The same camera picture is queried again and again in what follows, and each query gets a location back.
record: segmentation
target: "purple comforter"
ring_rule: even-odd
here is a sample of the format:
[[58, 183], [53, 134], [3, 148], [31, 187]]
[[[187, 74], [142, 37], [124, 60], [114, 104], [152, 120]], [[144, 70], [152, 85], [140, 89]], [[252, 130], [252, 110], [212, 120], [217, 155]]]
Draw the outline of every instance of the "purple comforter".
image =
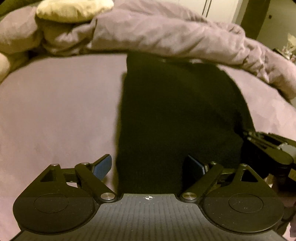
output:
[[237, 66], [296, 97], [296, 66], [235, 24], [210, 22], [182, 6], [151, 0], [116, 1], [113, 10], [83, 24], [56, 23], [24, 7], [0, 22], [0, 51], [42, 48], [56, 56], [131, 50], [167, 57], [199, 58]]

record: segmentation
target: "black fabric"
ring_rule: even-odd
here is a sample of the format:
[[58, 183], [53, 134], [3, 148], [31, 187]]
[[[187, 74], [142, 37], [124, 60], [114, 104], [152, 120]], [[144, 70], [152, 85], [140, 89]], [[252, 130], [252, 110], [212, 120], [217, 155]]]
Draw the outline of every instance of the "black fabric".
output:
[[188, 154], [238, 166], [242, 131], [254, 126], [225, 72], [140, 53], [128, 54], [127, 70], [116, 161], [119, 193], [179, 194]]

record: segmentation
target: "metal screw head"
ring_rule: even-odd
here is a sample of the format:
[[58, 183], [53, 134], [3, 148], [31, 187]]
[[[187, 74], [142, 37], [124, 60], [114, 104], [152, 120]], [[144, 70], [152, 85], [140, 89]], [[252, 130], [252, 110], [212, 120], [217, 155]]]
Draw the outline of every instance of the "metal screw head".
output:
[[101, 198], [104, 200], [111, 200], [111, 199], [115, 198], [115, 194], [110, 193], [110, 192], [105, 192], [101, 195]]
[[187, 200], [193, 200], [193, 199], [196, 199], [197, 196], [193, 192], [186, 192], [186, 193], [183, 193], [182, 197]]

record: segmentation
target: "beige pillow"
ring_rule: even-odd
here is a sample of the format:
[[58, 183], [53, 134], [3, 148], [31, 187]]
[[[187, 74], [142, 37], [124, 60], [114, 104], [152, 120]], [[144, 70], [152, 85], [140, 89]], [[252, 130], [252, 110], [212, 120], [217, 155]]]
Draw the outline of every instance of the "beige pillow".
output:
[[60, 23], [81, 23], [112, 9], [112, 0], [44, 0], [37, 7], [39, 18]]
[[29, 60], [28, 53], [15, 53], [11, 55], [0, 52], [0, 83], [15, 69], [21, 67]]

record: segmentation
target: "purple bedsheet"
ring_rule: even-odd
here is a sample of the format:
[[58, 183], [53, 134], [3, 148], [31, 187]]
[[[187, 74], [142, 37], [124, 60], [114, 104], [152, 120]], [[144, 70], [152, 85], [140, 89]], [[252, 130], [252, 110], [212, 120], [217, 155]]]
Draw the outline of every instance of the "purple bedsheet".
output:
[[[219, 65], [245, 97], [257, 131], [296, 140], [296, 109], [244, 70]], [[125, 54], [39, 58], [0, 85], [0, 240], [19, 232], [17, 196], [49, 164], [115, 157]], [[106, 184], [116, 191], [116, 171]]]

